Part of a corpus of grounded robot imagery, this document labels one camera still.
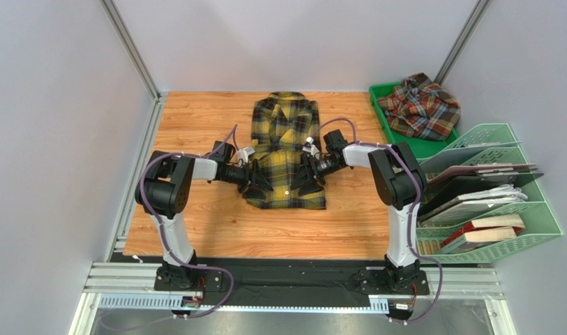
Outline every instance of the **green plastic tray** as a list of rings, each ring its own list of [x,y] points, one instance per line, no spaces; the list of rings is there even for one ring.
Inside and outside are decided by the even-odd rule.
[[[510,213],[510,211],[502,210],[487,215],[504,215]],[[437,252],[439,243],[450,235],[448,234],[442,237],[420,237],[418,232],[418,251],[422,255],[435,258],[442,264],[491,263],[561,236],[561,229],[547,203],[542,202],[538,205],[527,207],[525,210],[519,211],[518,214],[524,221],[527,229],[523,230],[514,239],[490,244],[489,246],[484,246],[466,253],[436,255],[434,252]]]
[[[413,151],[415,158],[423,160],[434,156],[447,145],[458,139],[458,133],[454,128],[448,138],[444,141],[427,141],[420,138],[407,137],[391,130],[388,126],[388,122],[386,121],[386,117],[384,116],[384,112],[382,112],[380,105],[378,105],[378,98],[391,95],[393,93],[393,87],[399,84],[401,83],[395,82],[392,84],[374,85],[370,87],[370,101],[374,111],[376,112],[378,121],[382,125],[382,130],[384,131],[384,135],[386,135],[388,143],[407,142]]]

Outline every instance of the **wooden floor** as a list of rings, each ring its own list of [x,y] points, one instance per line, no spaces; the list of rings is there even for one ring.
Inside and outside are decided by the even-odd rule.
[[[169,94],[154,149],[205,154],[238,124],[238,145],[250,144],[254,102],[268,92],[172,92]],[[358,140],[386,143],[367,93],[305,93],[319,106],[321,123],[349,117]],[[327,126],[321,135],[340,129],[351,141],[345,122]],[[219,181],[193,181],[184,212],[188,236],[198,256],[264,258],[383,258],[388,247],[388,216],[378,198],[372,173],[356,167],[326,177],[326,210],[258,209]],[[161,255],[155,225],[137,206],[126,255]]]

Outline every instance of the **book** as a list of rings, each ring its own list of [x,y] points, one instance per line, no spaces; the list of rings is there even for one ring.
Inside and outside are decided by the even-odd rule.
[[[469,221],[459,230],[454,232],[448,239],[440,242],[440,248],[447,246],[449,243],[456,240],[466,232],[499,227],[512,227],[514,229],[514,233],[516,234],[525,228],[524,223],[522,222],[522,219],[518,214],[493,216],[490,218],[478,218],[477,220]]]
[[[418,212],[418,223],[421,227],[457,225],[505,204],[526,200],[520,188],[501,185],[488,191],[459,195],[426,214]]]
[[[512,164],[512,163],[493,163],[493,164],[479,164],[479,165],[454,165],[444,170],[441,174],[428,181],[428,187],[439,184],[451,177],[465,174],[481,174],[491,172],[504,172],[504,171],[520,171],[531,170],[536,167],[536,164]]]
[[[515,237],[516,233],[512,227],[500,227],[466,232],[445,247],[441,248],[440,253],[465,253],[482,246],[487,246],[498,241],[506,241],[507,239],[513,239]]]

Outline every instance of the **file organizer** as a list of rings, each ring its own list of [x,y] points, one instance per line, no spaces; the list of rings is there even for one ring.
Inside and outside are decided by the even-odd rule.
[[[461,165],[490,147],[516,147],[518,144],[508,124],[480,124],[434,156],[420,162],[421,169],[425,173],[439,173],[450,166]]]
[[[461,147],[464,144],[515,140],[514,134],[512,134],[512,130],[508,124],[481,124],[473,128],[472,131],[472,133],[469,131],[467,134],[464,134],[447,149]],[[528,162],[520,146],[517,145],[516,147],[493,147],[486,149],[473,158],[464,159],[461,165],[490,163],[523,164]],[[438,174],[440,172],[441,170],[427,171],[426,174]],[[537,181],[532,181],[521,189],[529,196],[528,201],[508,204],[475,217],[487,218],[506,214],[519,214],[527,228],[519,233],[516,238],[490,244],[489,246],[484,246],[466,253],[441,255],[434,254],[434,252],[439,250],[440,242],[448,238],[469,221],[449,227],[417,227],[417,247],[419,252],[422,255],[435,258],[442,264],[491,263],[561,236],[561,228],[549,204],[545,201],[545,196]]]

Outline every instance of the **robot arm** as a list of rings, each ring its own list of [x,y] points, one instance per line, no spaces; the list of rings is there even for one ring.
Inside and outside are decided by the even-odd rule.
[[[216,141],[213,149],[219,149],[221,143]],[[190,183],[193,179],[208,182],[218,180],[236,184],[238,191],[245,198],[262,198],[264,197],[263,191],[273,190],[258,171],[258,165],[250,162],[253,153],[252,148],[238,150],[238,164],[230,164],[234,155],[234,147],[225,143],[208,158],[192,158],[186,155],[171,156],[162,159],[149,170],[144,182],[145,195],[161,220],[154,215],[151,215],[151,219],[160,233],[165,232],[162,239],[171,248],[171,250],[164,248],[163,260],[167,263],[166,267],[179,267],[177,260],[196,264],[195,251],[190,245],[183,217],[183,211],[188,202]],[[162,151],[155,151],[150,161],[165,154]],[[138,188],[135,191],[135,200],[142,204]],[[144,209],[146,213],[151,214],[149,208],[144,206]]]
[[[292,189],[299,188],[300,195],[305,195],[323,189],[326,175],[347,166],[372,169],[378,195],[388,207],[390,236],[386,260],[389,264],[385,268],[385,286],[394,292],[404,290],[421,275],[419,260],[409,248],[409,245],[416,245],[416,225],[412,223],[409,227],[407,224],[411,215],[409,204],[415,201],[417,195],[415,185],[395,156],[385,148],[350,144],[339,130],[326,134],[324,141],[328,154],[318,159],[304,153]],[[307,141],[306,146],[310,146],[310,141]],[[391,148],[415,177],[421,192],[425,191],[425,176],[409,145],[401,142],[393,144]],[[418,208],[419,204],[416,204],[414,214]]]

